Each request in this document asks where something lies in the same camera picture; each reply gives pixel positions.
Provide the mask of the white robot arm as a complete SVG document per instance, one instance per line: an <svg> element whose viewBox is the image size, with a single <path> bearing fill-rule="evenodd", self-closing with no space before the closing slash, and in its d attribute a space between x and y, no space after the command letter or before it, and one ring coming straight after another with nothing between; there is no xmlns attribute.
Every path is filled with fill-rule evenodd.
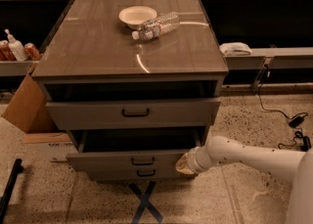
<svg viewBox="0 0 313 224"><path fill-rule="evenodd" d="M313 149L302 152L252 147L213 136L204 146L184 153L175 168L183 174L200 174L211 167L237 162L292 182L286 224L313 224Z"/></svg>

